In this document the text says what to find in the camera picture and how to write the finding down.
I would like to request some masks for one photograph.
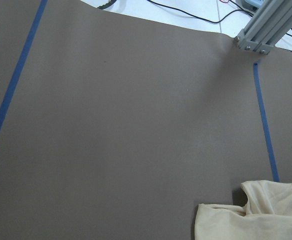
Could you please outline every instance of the blue line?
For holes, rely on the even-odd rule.
[[[37,31],[37,28],[38,28],[38,26],[40,24],[42,15],[44,13],[47,1],[48,0],[41,0],[41,2],[40,2],[40,5],[39,5],[37,13],[36,13],[36,16],[34,18],[34,21],[32,22],[30,31],[28,33],[26,42],[25,42],[24,47],[23,47],[23,49],[21,51],[21,54],[19,56],[18,62],[17,62],[16,67],[15,67],[15,70],[14,70],[14,72],[12,74],[12,77],[10,79],[9,85],[7,87],[5,96],[4,96],[4,98],[2,100],[2,103],[0,105],[0,131],[1,131],[3,122],[5,120],[6,113],[8,111],[9,106],[10,106],[10,103],[12,101],[12,98],[13,98],[17,83],[18,83],[18,81],[20,79],[22,70],[24,68],[28,53],[30,52],[30,49],[31,49],[31,46],[32,46],[32,43],[33,43],[33,40],[34,40],[34,37],[35,37],[35,34],[36,34],[36,31]]]
[[[271,140],[271,134],[270,134],[270,130],[268,127],[267,118],[266,118],[266,111],[265,111],[264,102],[263,102],[260,77],[259,77],[259,73],[258,73],[259,62],[260,61],[257,61],[253,65],[255,87],[256,87],[256,93],[257,93],[257,98],[258,98],[258,105],[259,105],[259,110],[260,110],[262,127],[264,129],[264,135],[265,135],[265,140],[266,140],[266,145],[267,145],[267,151],[268,151],[269,163],[270,163],[270,167],[271,167],[272,178],[273,178],[274,182],[279,183],[280,176],[278,175],[278,171],[277,171],[276,160],[275,160],[273,146],[272,146],[272,140]]]

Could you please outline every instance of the metal frame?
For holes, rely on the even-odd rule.
[[[235,37],[246,51],[268,54],[292,27],[292,0],[266,0]]]

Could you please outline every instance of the blue tape strip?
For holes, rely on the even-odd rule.
[[[26,42],[24,44],[24,47],[23,47],[23,49],[21,51],[21,54],[20,54],[19,59],[18,59],[18,62],[16,64],[15,70],[14,70],[14,72],[12,74],[11,79],[10,79],[10,82],[9,82],[8,88],[6,90],[4,99],[3,99],[3,101],[2,101],[2,103],[0,105],[0,131],[1,131],[3,122],[5,120],[6,113],[8,111],[9,106],[10,106],[10,103],[12,101],[12,98],[13,98],[17,83],[18,83],[18,81],[20,79],[22,70],[24,68],[28,53],[30,52],[30,49],[31,49],[31,46],[32,46],[32,43],[33,43],[33,40],[34,40],[34,37],[35,37],[35,34],[36,34],[36,31],[37,31],[37,28],[38,28],[38,26],[40,24],[42,15],[44,13],[47,1],[48,0],[41,0],[41,2],[40,2],[40,5],[39,5],[37,13],[36,13],[36,16],[34,18],[34,21],[32,22],[30,31],[28,33]]]
[[[266,111],[265,111],[264,102],[263,102],[260,77],[259,77],[259,73],[258,73],[259,62],[260,61],[257,61],[253,65],[255,87],[256,87],[256,93],[257,93],[257,98],[258,98],[262,127],[264,129],[264,135],[265,135],[265,140],[266,140],[266,145],[267,145],[267,151],[268,151],[268,157],[269,157],[269,162],[270,162],[270,167],[271,167],[272,178],[273,178],[274,182],[279,183],[280,176],[279,176],[278,171],[277,171],[276,160],[275,160],[273,146],[272,146],[272,140],[271,140],[271,134],[270,134],[270,130],[268,127],[267,118],[266,118]]]

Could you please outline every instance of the cloth fold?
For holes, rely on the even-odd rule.
[[[195,240],[292,240],[292,183],[246,181],[241,187],[244,207],[198,206]]]

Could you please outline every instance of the white surface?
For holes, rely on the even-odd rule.
[[[195,240],[292,240],[292,183],[247,181],[244,207],[200,204]]]
[[[98,7],[108,2],[108,0],[82,1],[93,7]],[[238,9],[238,7],[231,2],[223,3],[219,0],[154,0],[154,2],[182,9],[190,14],[212,21],[218,21],[229,12]],[[251,19],[247,14],[238,11],[228,16],[221,23],[211,24],[188,16],[182,12],[154,5],[147,0],[117,0],[114,5],[105,9],[105,11],[193,30],[223,33],[230,37],[235,37]],[[292,37],[285,35],[276,46],[292,50]]]

